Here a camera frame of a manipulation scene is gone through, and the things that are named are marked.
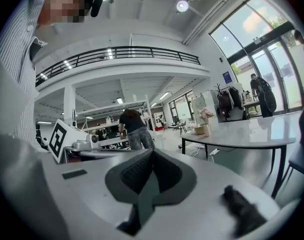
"gray jeans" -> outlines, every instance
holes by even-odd
[[[153,149],[155,147],[147,127],[136,129],[135,131],[128,133],[127,137],[132,150],[141,150],[142,144],[146,149]]]

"handrail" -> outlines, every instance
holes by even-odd
[[[55,63],[36,76],[35,86],[38,86],[44,81],[67,70],[71,70],[86,64],[111,59],[124,59],[134,57],[176,60],[200,65],[197,56],[176,50],[147,46],[106,47],[82,52]]]

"blue poster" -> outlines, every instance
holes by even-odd
[[[229,72],[225,72],[223,74],[223,77],[224,77],[225,83],[228,84],[228,83],[232,82],[232,78],[231,78],[231,75]]]

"floor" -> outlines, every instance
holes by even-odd
[[[295,132],[298,135],[297,139],[300,139],[300,132],[298,125],[295,126]],[[181,149],[178,148],[178,144],[181,144],[179,130],[173,131],[171,128],[163,131],[164,146],[167,150],[176,151],[181,153]],[[285,164],[285,170],[288,166],[288,159],[291,153],[296,148],[296,143],[287,146],[287,162]],[[186,155],[190,156],[192,152],[195,154],[197,143],[191,143],[186,146]],[[208,146],[209,152],[216,147]],[[195,159],[206,159],[205,150],[200,149],[199,154]],[[272,194],[274,184],[276,181],[279,161],[280,150],[276,150],[276,158],[272,173],[272,151],[271,150],[258,150],[258,149],[232,149],[222,148],[214,157],[214,163],[225,166],[235,173],[239,174],[251,184],[263,189],[268,195]],[[284,207],[289,202],[300,198],[304,191],[304,175],[294,170],[291,178],[285,180],[281,189],[276,196],[276,202],[280,207]]]

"white column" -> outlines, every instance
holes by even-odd
[[[152,123],[152,128],[153,128],[153,131],[155,132],[155,126],[154,126],[154,120],[152,118],[152,112],[151,112],[151,108],[150,108],[150,102],[148,102],[148,96],[145,95],[145,98],[146,98],[146,103],[147,103],[147,111],[151,117],[151,123]]]
[[[64,88],[64,121],[72,125],[72,113],[75,109],[75,87],[69,85]]]

